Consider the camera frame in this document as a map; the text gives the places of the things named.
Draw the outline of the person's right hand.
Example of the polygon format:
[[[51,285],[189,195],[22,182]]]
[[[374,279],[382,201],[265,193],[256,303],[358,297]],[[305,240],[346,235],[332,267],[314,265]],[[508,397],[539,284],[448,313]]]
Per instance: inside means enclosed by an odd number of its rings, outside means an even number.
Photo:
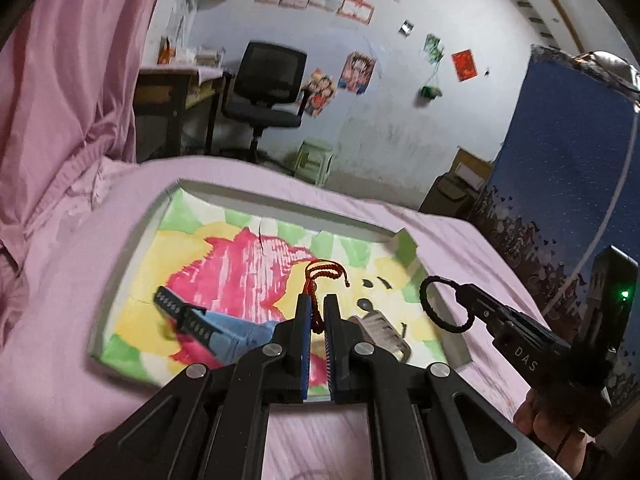
[[[522,434],[534,436],[551,448],[555,463],[572,478],[578,476],[582,470],[590,437],[582,430],[564,422],[562,418],[555,418],[542,406],[534,389],[529,390],[525,401],[515,412],[513,425]]]

